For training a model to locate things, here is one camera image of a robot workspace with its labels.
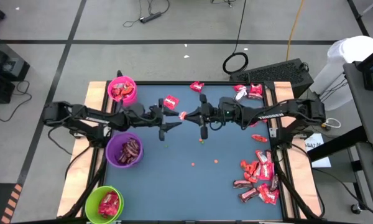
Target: green bowl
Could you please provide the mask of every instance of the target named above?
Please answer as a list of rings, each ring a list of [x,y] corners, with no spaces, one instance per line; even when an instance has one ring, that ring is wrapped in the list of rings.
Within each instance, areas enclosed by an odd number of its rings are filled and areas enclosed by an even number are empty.
[[[115,191],[117,193],[117,196],[119,196],[119,210],[117,210],[117,214],[115,216],[104,218],[101,214],[98,213],[99,203],[101,202],[102,198],[104,198],[106,193],[110,191]],[[112,186],[102,186],[95,189],[93,193],[88,196],[85,210],[87,218],[90,222],[94,224],[108,224],[119,218],[120,214],[123,211],[123,207],[123,195],[120,194],[120,192]]]

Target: orange striped tape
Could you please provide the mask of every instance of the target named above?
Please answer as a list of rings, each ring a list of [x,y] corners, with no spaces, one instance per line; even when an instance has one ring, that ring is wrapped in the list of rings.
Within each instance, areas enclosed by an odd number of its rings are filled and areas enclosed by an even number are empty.
[[[17,207],[17,203],[19,200],[19,196],[21,195],[22,186],[20,184],[16,184],[14,190],[12,190],[10,199],[8,200],[7,207],[4,210],[4,214],[1,217],[1,223],[10,223],[12,215],[14,214],[14,210]]]

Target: blue table surface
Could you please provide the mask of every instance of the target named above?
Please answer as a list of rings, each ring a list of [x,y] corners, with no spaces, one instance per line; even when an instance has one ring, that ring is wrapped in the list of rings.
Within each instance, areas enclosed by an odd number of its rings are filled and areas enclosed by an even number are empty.
[[[235,95],[231,86],[222,85],[206,85],[202,93],[215,107],[220,97]],[[186,85],[138,86],[138,100],[146,110],[167,95],[180,100],[178,112],[189,113],[200,106],[199,94]],[[263,106],[260,100],[243,99],[241,103],[253,108]],[[166,117],[166,121],[179,121],[179,118]],[[272,205],[254,197],[242,203],[237,195],[248,189],[233,188],[234,180],[243,179],[240,162],[257,160],[256,150],[270,149],[269,142],[251,138],[252,134],[269,137],[265,123],[245,131],[232,123],[219,131],[209,128],[204,144],[199,142],[199,126],[189,121],[166,133],[164,142],[159,141],[157,127],[131,128],[129,132],[141,138],[144,158],[130,169],[118,169],[108,163],[104,183],[117,188],[124,197],[119,220],[282,219],[279,200]]]

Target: paper sheet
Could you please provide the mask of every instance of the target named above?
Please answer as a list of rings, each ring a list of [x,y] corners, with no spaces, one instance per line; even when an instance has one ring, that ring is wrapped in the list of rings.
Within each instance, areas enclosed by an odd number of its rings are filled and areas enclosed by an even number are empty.
[[[323,138],[322,138],[322,135],[319,133],[315,133],[305,140],[305,148],[307,152],[322,144],[323,144]],[[312,167],[314,168],[331,167],[330,160],[328,157],[320,159],[318,161],[313,162]]]

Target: purple bowl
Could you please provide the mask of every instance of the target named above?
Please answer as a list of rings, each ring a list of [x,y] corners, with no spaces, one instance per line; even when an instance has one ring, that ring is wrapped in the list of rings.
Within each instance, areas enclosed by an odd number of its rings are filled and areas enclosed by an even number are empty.
[[[135,139],[137,141],[137,144],[140,147],[139,155],[134,162],[128,165],[120,165],[117,160],[123,154],[123,144],[128,142],[130,139]],[[108,160],[108,162],[114,167],[122,169],[130,168],[141,161],[142,157],[144,156],[144,148],[142,147],[141,139],[139,139],[137,135],[132,133],[121,133],[113,136],[111,140],[109,140],[108,144],[106,145],[105,156],[106,160]]]

